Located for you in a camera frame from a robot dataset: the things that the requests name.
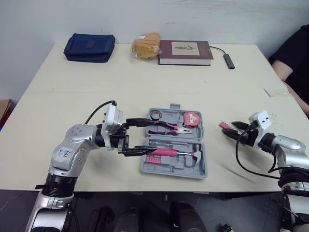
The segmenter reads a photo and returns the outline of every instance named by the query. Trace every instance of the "bread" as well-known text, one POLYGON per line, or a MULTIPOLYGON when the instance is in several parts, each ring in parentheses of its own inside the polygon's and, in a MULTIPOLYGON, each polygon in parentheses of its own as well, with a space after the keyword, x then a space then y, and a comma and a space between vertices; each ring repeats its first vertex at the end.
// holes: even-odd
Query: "bread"
POLYGON ((155 58, 160 51, 160 35, 158 33, 148 33, 144 38, 139 36, 132 45, 132 52, 143 59, 155 58))

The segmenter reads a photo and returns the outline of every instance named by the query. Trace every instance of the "pink hammer handle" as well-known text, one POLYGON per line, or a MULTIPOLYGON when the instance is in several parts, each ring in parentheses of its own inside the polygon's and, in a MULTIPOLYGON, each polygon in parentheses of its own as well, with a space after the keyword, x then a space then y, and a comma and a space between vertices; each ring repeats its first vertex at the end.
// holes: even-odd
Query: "pink hammer handle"
POLYGON ((149 155, 157 155, 157 156, 177 156, 177 151, 172 149, 163 149, 158 148, 157 150, 149 153, 149 155))

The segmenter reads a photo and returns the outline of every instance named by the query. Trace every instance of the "blue pouch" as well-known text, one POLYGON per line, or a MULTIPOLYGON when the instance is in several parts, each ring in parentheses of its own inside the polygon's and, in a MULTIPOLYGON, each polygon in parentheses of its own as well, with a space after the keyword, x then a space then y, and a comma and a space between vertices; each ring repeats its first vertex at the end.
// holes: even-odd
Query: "blue pouch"
POLYGON ((113 35, 73 34, 63 53, 71 61, 105 63, 114 47, 113 35))

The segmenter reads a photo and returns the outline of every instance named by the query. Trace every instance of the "person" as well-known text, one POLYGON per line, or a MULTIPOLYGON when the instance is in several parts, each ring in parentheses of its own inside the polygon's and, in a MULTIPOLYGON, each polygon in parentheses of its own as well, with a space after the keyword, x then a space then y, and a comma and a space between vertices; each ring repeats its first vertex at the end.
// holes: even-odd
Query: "person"
POLYGON ((309 118, 309 24, 302 26, 269 61, 309 118))

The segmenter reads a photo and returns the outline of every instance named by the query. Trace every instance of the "hammer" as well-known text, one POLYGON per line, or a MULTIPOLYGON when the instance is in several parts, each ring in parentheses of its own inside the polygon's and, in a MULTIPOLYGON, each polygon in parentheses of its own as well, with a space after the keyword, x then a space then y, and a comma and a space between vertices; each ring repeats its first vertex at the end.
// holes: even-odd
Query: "hammer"
POLYGON ((178 156, 178 155, 185 156, 185 155, 190 155, 195 159, 194 166, 196 166, 201 160, 202 153, 199 150, 198 144, 194 145, 194 150, 195 150, 195 152, 187 153, 187 152, 179 152, 179 151, 172 150, 172 149, 158 148, 157 150, 155 150, 151 153, 148 153, 148 155, 156 155, 156 156, 178 156))

